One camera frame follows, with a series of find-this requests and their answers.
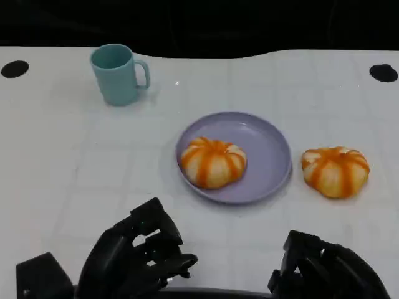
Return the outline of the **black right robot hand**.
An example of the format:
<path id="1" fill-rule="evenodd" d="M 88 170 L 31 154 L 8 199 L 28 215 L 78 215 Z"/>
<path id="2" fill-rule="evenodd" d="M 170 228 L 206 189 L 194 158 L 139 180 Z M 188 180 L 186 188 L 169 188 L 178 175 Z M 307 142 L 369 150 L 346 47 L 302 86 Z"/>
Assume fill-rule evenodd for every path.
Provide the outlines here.
<path id="1" fill-rule="evenodd" d="M 349 248 L 291 230 L 283 249 L 267 284 L 274 298 L 390 298 L 373 268 Z"/>

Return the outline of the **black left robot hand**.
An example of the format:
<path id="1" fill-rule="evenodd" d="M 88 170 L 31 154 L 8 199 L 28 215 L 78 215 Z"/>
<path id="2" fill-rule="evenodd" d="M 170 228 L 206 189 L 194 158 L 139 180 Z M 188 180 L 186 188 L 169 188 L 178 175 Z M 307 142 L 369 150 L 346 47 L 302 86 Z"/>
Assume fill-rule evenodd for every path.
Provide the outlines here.
<path id="1" fill-rule="evenodd" d="M 189 278 L 198 261 L 184 254 L 179 230 L 156 197 L 107 229 L 82 268 L 76 298 L 146 298 L 168 285 Z"/>

